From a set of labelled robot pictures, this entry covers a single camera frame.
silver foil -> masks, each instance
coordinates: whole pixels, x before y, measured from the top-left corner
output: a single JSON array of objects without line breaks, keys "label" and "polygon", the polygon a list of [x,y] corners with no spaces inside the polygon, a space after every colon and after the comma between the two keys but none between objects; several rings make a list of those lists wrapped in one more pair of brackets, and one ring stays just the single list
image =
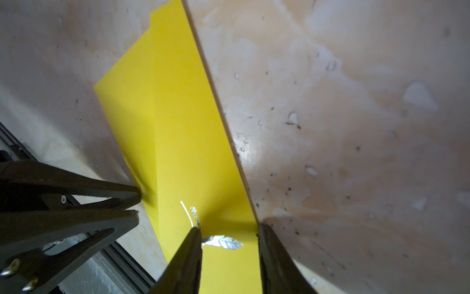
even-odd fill
[{"label": "silver foil", "polygon": [[202,245],[222,247],[224,249],[231,249],[231,250],[237,250],[238,248],[243,246],[242,243],[238,242],[237,240],[231,237],[225,237],[225,235],[205,237],[203,238]]},{"label": "silver foil", "polygon": [[201,228],[201,223],[199,222],[199,219],[197,218],[196,208],[194,206],[191,206],[189,209],[191,210],[191,213],[193,214],[193,217],[194,217],[194,220],[196,221],[197,227]]}]

yellow folder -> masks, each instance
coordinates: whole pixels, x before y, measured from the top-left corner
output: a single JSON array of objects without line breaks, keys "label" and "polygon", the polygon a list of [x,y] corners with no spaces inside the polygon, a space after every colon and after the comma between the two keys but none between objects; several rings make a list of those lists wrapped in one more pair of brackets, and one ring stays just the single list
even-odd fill
[{"label": "yellow folder", "polygon": [[200,293],[261,293],[257,222],[181,0],[151,13],[94,89],[167,260],[191,228],[183,202],[203,237],[243,243],[203,247]]}]

